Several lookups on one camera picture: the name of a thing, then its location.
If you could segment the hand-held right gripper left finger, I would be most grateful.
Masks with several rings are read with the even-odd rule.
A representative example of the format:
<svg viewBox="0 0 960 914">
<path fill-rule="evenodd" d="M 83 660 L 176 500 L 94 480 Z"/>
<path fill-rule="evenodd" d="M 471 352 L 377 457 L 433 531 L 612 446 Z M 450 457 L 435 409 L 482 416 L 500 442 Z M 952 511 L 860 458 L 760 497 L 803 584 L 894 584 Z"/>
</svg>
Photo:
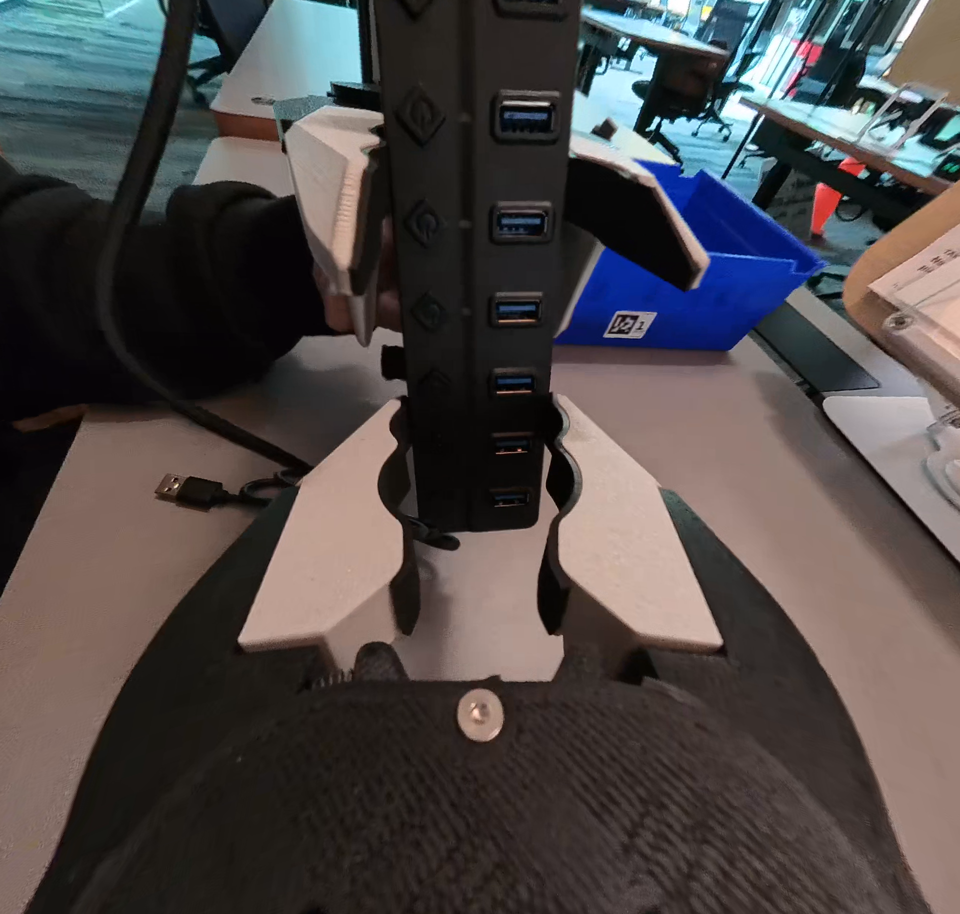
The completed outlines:
<svg viewBox="0 0 960 914">
<path fill-rule="evenodd" d="M 314 647 L 352 660 L 419 620 L 406 403 L 391 399 L 299 483 L 238 635 L 246 652 Z"/>
</svg>

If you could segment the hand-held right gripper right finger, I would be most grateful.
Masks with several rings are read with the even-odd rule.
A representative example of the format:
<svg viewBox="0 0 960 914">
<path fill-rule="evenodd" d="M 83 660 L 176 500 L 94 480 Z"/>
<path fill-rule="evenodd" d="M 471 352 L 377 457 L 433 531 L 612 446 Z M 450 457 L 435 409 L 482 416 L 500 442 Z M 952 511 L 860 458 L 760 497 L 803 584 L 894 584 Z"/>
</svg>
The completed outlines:
<svg viewBox="0 0 960 914">
<path fill-rule="evenodd" d="M 563 656 L 625 668 L 641 650 L 712 656 L 722 634 L 656 478 L 553 395 L 546 491 L 557 508 L 536 604 Z"/>
</svg>

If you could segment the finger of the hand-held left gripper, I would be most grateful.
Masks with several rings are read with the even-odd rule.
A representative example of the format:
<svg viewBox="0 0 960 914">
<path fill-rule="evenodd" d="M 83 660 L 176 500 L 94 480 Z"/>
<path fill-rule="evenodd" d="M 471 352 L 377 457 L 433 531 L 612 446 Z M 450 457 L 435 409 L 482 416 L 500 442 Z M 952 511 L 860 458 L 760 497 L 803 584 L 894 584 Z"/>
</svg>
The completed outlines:
<svg viewBox="0 0 960 914">
<path fill-rule="evenodd" d="M 359 344 L 377 325 L 383 230 L 392 212 L 381 112 L 320 107 L 286 131 L 284 150 L 324 299 L 345 302 Z"/>
<path fill-rule="evenodd" d="M 682 292 L 697 288 L 711 264 L 652 170 L 592 133 L 571 135 L 558 234 L 555 336 L 570 326 L 606 249 Z"/>
</svg>

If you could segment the blue plastic bin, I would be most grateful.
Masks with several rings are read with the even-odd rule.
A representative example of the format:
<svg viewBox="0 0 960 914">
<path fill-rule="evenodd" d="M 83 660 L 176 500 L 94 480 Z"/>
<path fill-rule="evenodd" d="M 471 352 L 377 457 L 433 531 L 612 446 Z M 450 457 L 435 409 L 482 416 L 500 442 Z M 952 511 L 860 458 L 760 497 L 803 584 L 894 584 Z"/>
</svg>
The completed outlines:
<svg viewBox="0 0 960 914">
<path fill-rule="evenodd" d="M 708 254 L 682 292 L 605 248 L 556 343 L 726 352 L 826 261 L 708 171 L 642 162 Z"/>
</svg>

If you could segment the person's left forearm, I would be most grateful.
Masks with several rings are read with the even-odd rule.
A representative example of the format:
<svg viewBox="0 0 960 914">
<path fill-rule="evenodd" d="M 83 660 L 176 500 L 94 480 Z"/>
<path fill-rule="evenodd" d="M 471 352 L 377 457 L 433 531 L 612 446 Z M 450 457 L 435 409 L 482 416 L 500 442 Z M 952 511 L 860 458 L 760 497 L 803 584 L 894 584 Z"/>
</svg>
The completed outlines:
<svg viewBox="0 0 960 914">
<path fill-rule="evenodd" d="M 110 206 L 52 176 L 1 168 L 1 418 L 155 396 L 112 354 L 95 263 Z M 332 333 L 294 197 L 237 181 L 176 188 L 133 231 L 115 312 L 128 349 L 189 400 L 261 377 Z"/>
</svg>

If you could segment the person's left hand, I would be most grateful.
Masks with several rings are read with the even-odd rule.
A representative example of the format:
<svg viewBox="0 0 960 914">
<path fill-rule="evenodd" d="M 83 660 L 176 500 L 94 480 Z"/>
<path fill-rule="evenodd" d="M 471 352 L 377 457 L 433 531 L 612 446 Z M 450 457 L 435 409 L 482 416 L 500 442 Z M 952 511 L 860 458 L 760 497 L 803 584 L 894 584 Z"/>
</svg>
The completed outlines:
<svg viewBox="0 0 960 914">
<path fill-rule="evenodd" d="M 375 327 L 385 331 L 402 332 L 402 301 L 397 277 L 397 254 L 394 244 L 393 223 L 387 218 L 381 224 L 381 251 L 379 255 L 377 295 L 375 308 Z M 362 340 L 361 331 L 354 324 L 351 300 L 346 296 L 334 294 L 333 275 L 324 272 L 317 263 L 313 264 L 312 275 L 318 288 L 323 318 L 330 332 L 335 335 L 351 335 L 362 347 L 370 340 Z"/>
</svg>

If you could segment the grey office desk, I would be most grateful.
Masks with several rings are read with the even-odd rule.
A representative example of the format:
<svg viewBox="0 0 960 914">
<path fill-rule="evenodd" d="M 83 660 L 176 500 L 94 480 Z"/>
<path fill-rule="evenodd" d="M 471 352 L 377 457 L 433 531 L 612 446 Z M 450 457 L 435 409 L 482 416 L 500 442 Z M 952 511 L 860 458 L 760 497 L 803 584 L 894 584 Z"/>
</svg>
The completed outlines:
<svg viewBox="0 0 960 914">
<path fill-rule="evenodd" d="M 277 101 L 361 79 L 354 8 L 273 0 L 210 105 L 221 138 L 277 141 Z"/>
</svg>

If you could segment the black office chair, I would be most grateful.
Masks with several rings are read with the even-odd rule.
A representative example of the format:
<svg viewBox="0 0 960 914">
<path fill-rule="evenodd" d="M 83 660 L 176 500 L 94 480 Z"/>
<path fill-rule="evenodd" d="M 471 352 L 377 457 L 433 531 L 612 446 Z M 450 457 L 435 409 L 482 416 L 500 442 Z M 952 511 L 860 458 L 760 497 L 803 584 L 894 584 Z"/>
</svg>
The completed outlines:
<svg viewBox="0 0 960 914">
<path fill-rule="evenodd" d="M 209 106 L 202 88 L 233 70 L 265 13 L 263 0 L 198 0 L 196 33 L 213 41 L 219 52 L 188 65 L 186 84 L 198 105 Z"/>
<path fill-rule="evenodd" d="M 759 5 L 717 0 L 693 40 L 702 51 L 657 55 L 650 80 L 636 80 L 631 91 L 641 102 L 633 131 L 682 165 L 679 148 L 664 134 L 664 125 L 705 116 L 726 85 L 730 65 L 754 23 Z"/>
</svg>

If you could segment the wooden office desk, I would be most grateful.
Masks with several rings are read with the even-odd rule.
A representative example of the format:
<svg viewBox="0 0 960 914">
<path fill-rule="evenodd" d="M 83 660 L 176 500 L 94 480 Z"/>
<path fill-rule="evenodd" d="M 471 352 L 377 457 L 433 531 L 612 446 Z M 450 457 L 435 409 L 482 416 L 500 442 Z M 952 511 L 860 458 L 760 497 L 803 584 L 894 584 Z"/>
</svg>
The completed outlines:
<svg viewBox="0 0 960 914">
<path fill-rule="evenodd" d="M 868 128 L 869 115 L 835 107 L 749 97 L 741 104 L 760 117 L 751 142 L 766 157 L 808 176 L 814 169 L 828 167 L 810 151 L 819 144 L 934 197 L 952 184 L 935 175 L 941 152 L 922 144 L 917 135 L 907 137 L 904 128 Z"/>
<path fill-rule="evenodd" d="M 600 62 L 612 61 L 623 41 L 645 49 L 655 59 L 664 53 L 703 50 L 693 37 L 686 34 L 671 31 L 652 21 L 595 8 L 582 8 L 580 24 L 581 51 L 575 87 L 583 95 L 590 94 Z"/>
</svg>

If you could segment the orange traffic cone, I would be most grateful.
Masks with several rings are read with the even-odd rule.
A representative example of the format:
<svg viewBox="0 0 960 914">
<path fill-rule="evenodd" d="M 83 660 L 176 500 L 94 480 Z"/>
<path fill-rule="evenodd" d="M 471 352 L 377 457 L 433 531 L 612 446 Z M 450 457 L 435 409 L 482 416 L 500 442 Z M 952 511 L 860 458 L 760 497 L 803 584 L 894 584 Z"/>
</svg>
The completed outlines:
<svg viewBox="0 0 960 914">
<path fill-rule="evenodd" d="M 866 169 L 866 165 L 854 157 L 848 156 L 837 164 L 837 168 L 851 176 L 860 177 Z M 809 226 L 811 239 L 817 240 L 823 238 L 825 226 L 839 207 L 842 198 L 843 195 L 838 190 L 835 190 L 825 183 L 817 183 L 813 196 Z"/>
</svg>

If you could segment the person's torso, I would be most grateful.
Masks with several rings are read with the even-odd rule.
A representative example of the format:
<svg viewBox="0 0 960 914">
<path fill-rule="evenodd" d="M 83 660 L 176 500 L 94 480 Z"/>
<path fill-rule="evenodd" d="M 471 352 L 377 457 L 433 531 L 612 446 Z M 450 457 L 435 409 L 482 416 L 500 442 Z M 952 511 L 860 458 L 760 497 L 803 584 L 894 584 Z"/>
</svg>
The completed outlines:
<svg viewBox="0 0 960 914">
<path fill-rule="evenodd" d="M 5 587 L 61 470 L 86 405 L 1 424 L 1 586 Z"/>
</svg>

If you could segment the instruction sheet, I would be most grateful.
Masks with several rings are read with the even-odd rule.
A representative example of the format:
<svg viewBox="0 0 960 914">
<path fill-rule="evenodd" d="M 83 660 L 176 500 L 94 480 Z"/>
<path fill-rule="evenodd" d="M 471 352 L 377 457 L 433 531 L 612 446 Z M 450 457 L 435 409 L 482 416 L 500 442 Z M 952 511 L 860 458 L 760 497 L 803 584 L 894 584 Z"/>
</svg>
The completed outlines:
<svg viewBox="0 0 960 914">
<path fill-rule="evenodd" d="M 897 311 L 959 335 L 959 225 L 883 274 L 870 291 Z"/>
</svg>

